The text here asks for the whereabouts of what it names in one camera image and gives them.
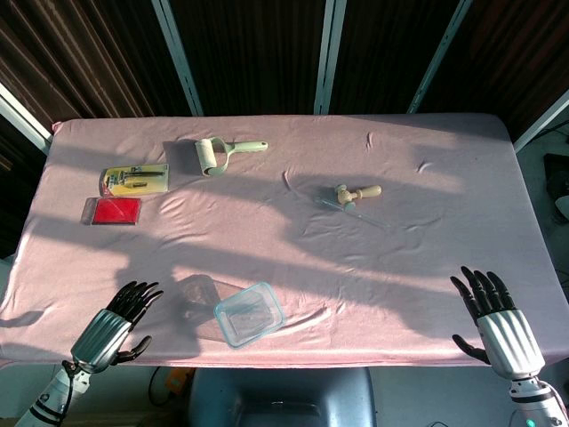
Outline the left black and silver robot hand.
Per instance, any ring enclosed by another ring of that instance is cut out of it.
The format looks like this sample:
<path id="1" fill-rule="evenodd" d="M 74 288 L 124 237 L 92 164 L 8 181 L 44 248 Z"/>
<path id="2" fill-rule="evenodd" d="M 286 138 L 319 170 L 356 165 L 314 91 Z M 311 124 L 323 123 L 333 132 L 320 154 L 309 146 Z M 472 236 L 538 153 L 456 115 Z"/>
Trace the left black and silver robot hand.
<path id="1" fill-rule="evenodd" d="M 122 346 L 152 303 L 163 295 L 157 286 L 157 282 L 131 281 L 121 287 L 73 345 L 69 370 L 92 375 L 137 359 L 150 345 L 150 335 L 130 350 L 123 350 Z"/>

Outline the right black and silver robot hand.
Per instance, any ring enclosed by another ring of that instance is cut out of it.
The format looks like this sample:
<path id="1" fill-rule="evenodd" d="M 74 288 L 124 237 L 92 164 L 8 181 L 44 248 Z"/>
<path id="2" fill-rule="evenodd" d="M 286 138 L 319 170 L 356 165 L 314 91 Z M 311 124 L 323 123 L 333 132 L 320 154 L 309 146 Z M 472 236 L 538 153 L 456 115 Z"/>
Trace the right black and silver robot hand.
<path id="1" fill-rule="evenodd" d="M 524 313 L 495 273 L 461 267 L 464 280 L 451 276 L 479 333 L 482 348 L 458 334 L 453 341 L 466 355 L 492 367 L 500 377 L 517 381 L 535 377 L 545 366 L 541 349 Z"/>

